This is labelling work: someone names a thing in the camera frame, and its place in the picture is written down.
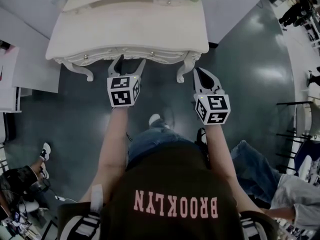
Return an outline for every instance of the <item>table leg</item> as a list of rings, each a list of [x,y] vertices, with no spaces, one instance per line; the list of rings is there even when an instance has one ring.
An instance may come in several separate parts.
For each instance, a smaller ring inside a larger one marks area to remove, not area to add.
[[[94,80],[94,74],[89,69],[87,69],[83,66],[75,65],[75,64],[68,62],[68,61],[64,61],[63,64],[65,65],[65,67],[68,70],[70,70],[74,73],[87,75],[86,80],[88,82],[92,82]]]
[[[197,60],[199,60],[201,54],[197,52],[189,51],[186,55],[183,65],[179,68],[177,74],[176,74],[176,81],[180,84],[185,82],[185,79],[183,77],[184,74],[190,72],[194,69],[195,63]]]

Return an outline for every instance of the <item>backpack strap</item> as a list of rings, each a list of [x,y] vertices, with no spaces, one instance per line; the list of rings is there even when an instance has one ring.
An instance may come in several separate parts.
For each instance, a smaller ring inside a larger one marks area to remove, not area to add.
[[[73,217],[64,227],[60,240],[98,240],[100,237],[100,211],[103,208],[102,185],[91,189],[90,212],[85,216]]]

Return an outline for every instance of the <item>jeans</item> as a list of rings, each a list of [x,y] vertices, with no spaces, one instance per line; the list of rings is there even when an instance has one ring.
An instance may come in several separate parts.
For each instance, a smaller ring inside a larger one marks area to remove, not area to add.
[[[245,140],[231,151],[231,157],[243,190],[248,195],[254,195],[255,198],[271,204],[281,174],[271,168],[267,159]]]
[[[159,145],[173,142],[194,144],[167,128],[163,119],[158,119],[150,125],[150,129],[140,133],[134,138],[128,150],[128,164],[139,156],[148,155],[149,150]]]

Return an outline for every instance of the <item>dark floor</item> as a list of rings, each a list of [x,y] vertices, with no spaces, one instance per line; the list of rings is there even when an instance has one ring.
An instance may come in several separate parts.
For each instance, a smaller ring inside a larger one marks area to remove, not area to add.
[[[268,5],[255,6],[216,50],[197,62],[213,72],[229,94],[231,114],[223,126],[229,148],[245,139],[272,166],[284,162],[275,152],[291,148],[276,133],[293,124],[292,111],[276,103],[295,100],[289,55],[277,42],[281,35]],[[66,198],[82,197],[95,175],[111,111],[107,94],[110,63],[99,61],[88,67],[94,82],[63,67],[58,94],[35,91],[21,99],[22,113],[15,115],[17,137],[5,148],[10,168],[31,164],[43,142],[49,142],[52,153],[46,167],[52,189]],[[128,134],[132,138],[147,129],[153,113],[160,113],[176,132],[195,140],[202,124],[191,104],[192,74],[178,84],[179,66],[147,61],[140,96],[129,111]],[[62,203],[50,191],[45,196],[55,213]]]

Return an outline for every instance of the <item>shoe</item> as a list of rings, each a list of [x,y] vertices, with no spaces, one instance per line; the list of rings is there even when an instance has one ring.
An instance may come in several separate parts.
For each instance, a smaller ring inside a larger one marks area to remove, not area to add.
[[[153,114],[149,119],[149,126],[151,126],[155,121],[161,119],[159,114]]]
[[[40,154],[40,157],[43,159],[43,161],[49,160],[49,155],[51,153],[51,147],[48,143],[43,144],[42,152]]]
[[[40,174],[42,175],[43,179],[49,179],[49,173],[46,170],[46,165],[44,162],[40,166]]]

